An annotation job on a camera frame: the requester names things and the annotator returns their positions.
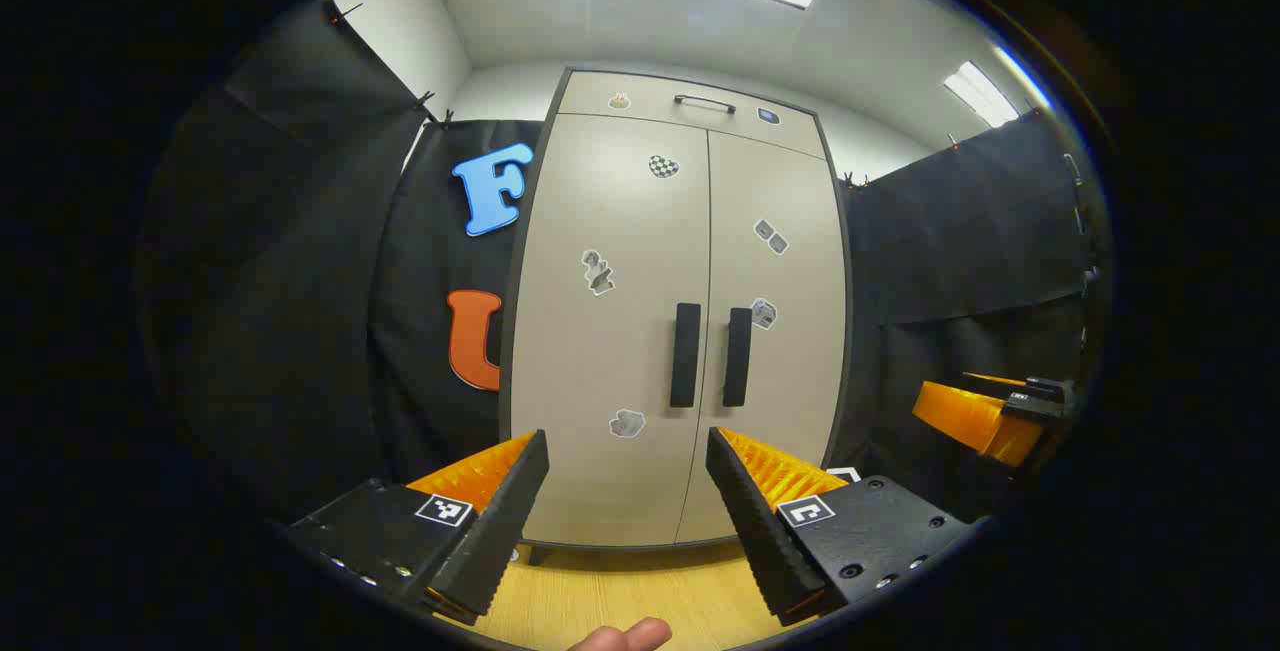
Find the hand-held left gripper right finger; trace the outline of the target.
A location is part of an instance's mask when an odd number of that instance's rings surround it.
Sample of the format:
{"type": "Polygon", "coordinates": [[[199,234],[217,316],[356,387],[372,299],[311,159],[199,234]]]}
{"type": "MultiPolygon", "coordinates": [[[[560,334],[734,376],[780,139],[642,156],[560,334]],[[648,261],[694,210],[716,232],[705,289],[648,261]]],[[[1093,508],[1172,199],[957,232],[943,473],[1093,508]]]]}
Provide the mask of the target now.
{"type": "Polygon", "coordinates": [[[977,535],[883,475],[846,483],[730,428],[709,428],[707,469],[782,625],[869,613],[977,535]]]}

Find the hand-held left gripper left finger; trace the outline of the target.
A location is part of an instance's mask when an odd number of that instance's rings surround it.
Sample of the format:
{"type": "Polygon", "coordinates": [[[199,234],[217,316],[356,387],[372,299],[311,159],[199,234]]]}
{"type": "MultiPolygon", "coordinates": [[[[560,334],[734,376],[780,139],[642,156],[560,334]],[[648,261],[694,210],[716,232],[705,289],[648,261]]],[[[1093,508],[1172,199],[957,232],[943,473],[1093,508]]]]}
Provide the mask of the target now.
{"type": "Polygon", "coordinates": [[[543,428],[413,483],[370,478],[285,527],[305,556],[415,616],[488,614],[549,469],[543,428]]]}

